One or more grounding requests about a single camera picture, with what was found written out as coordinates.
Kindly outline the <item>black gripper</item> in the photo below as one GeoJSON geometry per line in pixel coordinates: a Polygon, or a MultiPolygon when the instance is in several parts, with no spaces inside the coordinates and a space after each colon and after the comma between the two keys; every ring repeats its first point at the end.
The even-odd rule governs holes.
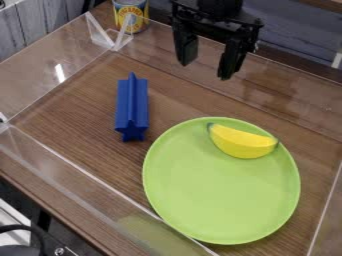
{"type": "Polygon", "coordinates": [[[226,42],[218,77],[229,80],[239,71],[247,51],[242,40],[258,42],[265,26],[243,8],[245,0],[171,0],[171,24],[177,58],[187,66],[198,57],[198,35],[226,42]]]}

